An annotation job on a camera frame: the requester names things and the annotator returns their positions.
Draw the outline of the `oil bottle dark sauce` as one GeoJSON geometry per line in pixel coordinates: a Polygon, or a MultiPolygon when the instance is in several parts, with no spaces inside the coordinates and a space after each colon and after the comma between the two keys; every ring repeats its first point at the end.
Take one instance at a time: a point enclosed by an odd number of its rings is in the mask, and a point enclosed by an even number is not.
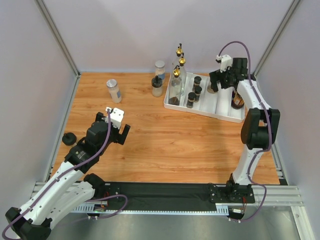
{"type": "Polygon", "coordinates": [[[173,69],[175,69],[176,66],[178,66],[180,74],[182,74],[182,67],[184,66],[184,64],[186,62],[186,60],[184,58],[184,52],[182,50],[182,43],[179,44],[179,46],[177,47],[175,53],[176,53],[176,58],[172,63],[173,69]]]}
{"type": "Polygon", "coordinates": [[[171,74],[168,85],[168,103],[170,105],[179,106],[182,92],[182,79],[180,76],[180,67],[177,65],[171,74]]]}

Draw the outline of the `small black lid jar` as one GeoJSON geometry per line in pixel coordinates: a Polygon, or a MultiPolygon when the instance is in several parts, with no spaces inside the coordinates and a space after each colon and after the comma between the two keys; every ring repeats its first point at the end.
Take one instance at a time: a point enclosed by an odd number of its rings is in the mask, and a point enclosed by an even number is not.
{"type": "Polygon", "coordinates": [[[194,93],[195,93],[195,100],[194,102],[197,103],[200,100],[200,95],[202,92],[202,87],[201,86],[195,86],[194,87],[194,93]]]}
{"type": "Polygon", "coordinates": [[[192,91],[188,93],[186,107],[192,109],[196,99],[196,94],[192,91]]]}

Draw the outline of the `oil bottle dark sauce back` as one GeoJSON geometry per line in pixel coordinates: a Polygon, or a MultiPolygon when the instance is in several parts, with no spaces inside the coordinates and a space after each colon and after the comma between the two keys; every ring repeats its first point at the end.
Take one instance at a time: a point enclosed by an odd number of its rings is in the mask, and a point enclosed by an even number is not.
{"type": "Polygon", "coordinates": [[[168,103],[170,105],[179,106],[182,92],[182,79],[180,76],[180,67],[177,65],[171,74],[168,85],[168,103]]]}

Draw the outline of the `oil bottle dark sauce front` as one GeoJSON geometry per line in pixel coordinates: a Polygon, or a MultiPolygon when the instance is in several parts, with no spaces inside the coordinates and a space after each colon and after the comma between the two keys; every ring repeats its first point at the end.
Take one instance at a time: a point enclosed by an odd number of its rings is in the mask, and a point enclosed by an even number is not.
{"type": "Polygon", "coordinates": [[[179,46],[177,47],[175,53],[176,53],[176,58],[172,63],[173,69],[175,69],[176,66],[178,66],[180,74],[182,74],[182,67],[184,66],[184,64],[186,62],[186,60],[184,58],[184,52],[182,50],[182,43],[179,44],[179,46]]]}

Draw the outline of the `silver lid jar white beads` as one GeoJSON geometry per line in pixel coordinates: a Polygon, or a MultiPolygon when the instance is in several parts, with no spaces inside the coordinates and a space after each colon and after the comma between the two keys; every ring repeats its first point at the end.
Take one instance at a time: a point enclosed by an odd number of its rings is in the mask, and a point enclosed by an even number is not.
{"type": "Polygon", "coordinates": [[[120,103],[122,101],[122,95],[118,86],[118,82],[115,79],[109,79],[106,82],[106,86],[112,101],[114,103],[120,103]]]}

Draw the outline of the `black label spice shaker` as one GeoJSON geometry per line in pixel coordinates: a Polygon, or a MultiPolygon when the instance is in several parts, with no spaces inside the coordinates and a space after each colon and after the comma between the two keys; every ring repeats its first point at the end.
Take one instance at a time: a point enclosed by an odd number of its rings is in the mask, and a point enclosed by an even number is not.
{"type": "Polygon", "coordinates": [[[195,88],[196,88],[196,87],[199,87],[199,86],[200,86],[201,81],[202,81],[202,78],[201,78],[199,75],[196,75],[196,76],[193,78],[193,87],[192,87],[192,91],[193,91],[193,92],[195,91],[195,88]]]}

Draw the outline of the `black lid glass spice jar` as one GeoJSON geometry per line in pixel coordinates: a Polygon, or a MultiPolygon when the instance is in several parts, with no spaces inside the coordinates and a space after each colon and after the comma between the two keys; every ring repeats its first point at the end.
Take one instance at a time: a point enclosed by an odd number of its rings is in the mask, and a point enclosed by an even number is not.
{"type": "Polygon", "coordinates": [[[214,90],[211,88],[211,85],[208,85],[208,86],[207,86],[207,91],[208,91],[209,93],[211,93],[211,94],[217,93],[217,91],[214,91],[214,90]]]}

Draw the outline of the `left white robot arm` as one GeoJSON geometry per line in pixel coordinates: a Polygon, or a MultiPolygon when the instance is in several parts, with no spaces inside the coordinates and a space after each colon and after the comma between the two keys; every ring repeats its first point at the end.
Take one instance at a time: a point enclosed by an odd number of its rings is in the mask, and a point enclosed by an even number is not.
{"type": "Polygon", "coordinates": [[[11,207],[5,214],[8,229],[22,240],[46,240],[55,226],[74,208],[85,202],[103,202],[113,198],[128,198],[117,190],[114,195],[96,174],[87,172],[95,165],[111,143],[123,145],[130,126],[121,128],[124,111],[106,108],[107,114],[98,112],[95,121],[80,140],[62,141],[71,149],[55,174],[25,204],[11,207]]]}

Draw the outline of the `clear oil bottle gold spout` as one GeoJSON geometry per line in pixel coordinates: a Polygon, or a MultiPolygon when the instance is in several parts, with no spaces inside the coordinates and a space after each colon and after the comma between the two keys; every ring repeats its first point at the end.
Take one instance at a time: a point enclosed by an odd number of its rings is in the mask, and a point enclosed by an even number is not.
{"type": "Polygon", "coordinates": [[[181,77],[181,95],[184,94],[185,91],[185,84],[186,84],[186,78],[187,78],[187,72],[185,69],[186,59],[184,53],[181,54],[179,60],[179,69],[180,69],[180,77],[181,77]]]}

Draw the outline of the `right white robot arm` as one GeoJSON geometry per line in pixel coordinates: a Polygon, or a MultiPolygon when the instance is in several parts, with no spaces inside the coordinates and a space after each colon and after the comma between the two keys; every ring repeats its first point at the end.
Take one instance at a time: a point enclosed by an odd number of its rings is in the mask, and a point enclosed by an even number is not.
{"type": "Polygon", "coordinates": [[[247,108],[240,138],[244,145],[239,163],[225,186],[210,184],[212,203],[254,203],[252,176],[263,155],[276,140],[280,111],[273,109],[259,92],[257,82],[248,70],[248,59],[218,55],[220,69],[209,74],[211,89],[233,88],[235,97],[241,97],[247,108]]]}

